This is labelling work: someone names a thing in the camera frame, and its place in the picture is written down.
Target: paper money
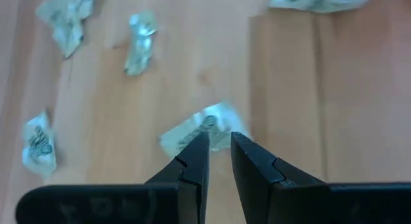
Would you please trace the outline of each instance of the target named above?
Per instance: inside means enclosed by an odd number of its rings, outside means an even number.
[[[251,138],[234,107],[227,102],[221,102],[197,112],[161,135],[160,145],[172,159],[200,132],[209,132],[211,151],[230,148],[231,132],[241,132]]]
[[[82,19],[90,16],[94,0],[48,0],[36,15],[53,29],[53,39],[69,58],[83,41]]]
[[[317,13],[331,13],[359,8],[367,1],[369,0],[271,0],[270,6]]]
[[[124,70],[127,75],[137,76],[148,69],[152,56],[152,35],[157,31],[158,25],[152,12],[132,15],[129,25],[132,41]]]
[[[76,0],[76,11],[80,19],[86,19],[94,8],[94,0]]]
[[[23,126],[23,139],[23,165],[44,178],[50,176],[56,170],[57,163],[54,134],[49,127],[46,112],[42,112]]]

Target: crumpled bill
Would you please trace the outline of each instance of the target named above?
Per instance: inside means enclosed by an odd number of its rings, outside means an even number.
[[[200,132],[209,132],[211,151],[230,148],[231,132],[251,138],[237,111],[221,102],[192,115],[183,123],[160,136],[160,145],[169,158],[177,156]]]
[[[83,41],[82,20],[90,16],[94,0],[47,0],[36,15],[53,29],[53,39],[69,58]]]
[[[152,35],[158,25],[152,12],[132,15],[129,25],[132,40],[124,70],[129,76],[137,76],[148,69],[152,56]]]
[[[270,7],[331,13],[359,8],[367,1],[369,0],[271,0]]]
[[[57,168],[54,133],[44,111],[23,126],[24,149],[22,163],[31,172],[43,178]]]

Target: paper scrap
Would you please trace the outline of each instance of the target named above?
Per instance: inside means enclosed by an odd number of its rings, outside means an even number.
[[[331,13],[359,8],[367,1],[369,0],[271,0],[270,7]]]
[[[50,176],[57,168],[54,133],[44,111],[23,126],[24,149],[22,163],[31,172],[43,178]]]
[[[251,138],[237,111],[228,102],[211,105],[160,136],[160,145],[172,159],[200,132],[209,132],[211,151],[230,148],[231,132]]]
[[[152,56],[152,35],[158,25],[152,12],[132,15],[129,25],[132,40],[124,70],[129,76],[137,76],[148,69]]]
[[[53,29],[53,39],[69,58],[83,41],[82,20],[90,16],[94,0],[47,0],[36,15]]]

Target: wooden table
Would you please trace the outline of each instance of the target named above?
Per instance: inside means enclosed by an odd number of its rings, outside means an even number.
[[[0,0],[0,220],[42,184],[143,183],[168,163],[158,136],[229,100],[255,140],[327,181],[410,180],[411,0],[333,15],[268,0],[97,0],[69,60],[34,16]],[[128,18],[159,21],[150,70],[126,77]],[[21,164],[21,127],[46,107],[58,169]],[[229,150],[211,156],[208,223],[244,223]]]

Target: banknote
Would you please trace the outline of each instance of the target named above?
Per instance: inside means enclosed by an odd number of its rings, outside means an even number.
[[[359,8],[367,1],[369,0],[271,0],[270,7],[330,13]]]
[[[88,18],[94,8],[94,0],[76,0],[76,11],[80,19]]]
[[[152,56],[152,36],[158,25],[152,12],[132,15],[129,25],[132,39],[124,70],[127,75],[137,76],[148,69]]]
[[[172,159],[200,132],[209,133],[211,151],[230,148],[231,132],[241,132],[251,138],[235,108],[230,103],[223,101],[204,108],[162,134],[160,145]]]
[[[23,139],[23,165],[43,178],[50,176],[56,170],[57,162],[54,133],[45,111],[23,126]]]
[[[53,29],[52,37],[69,58],[83,41],[82,19],[90,16],[94,0],[47,0],[36,15]]]

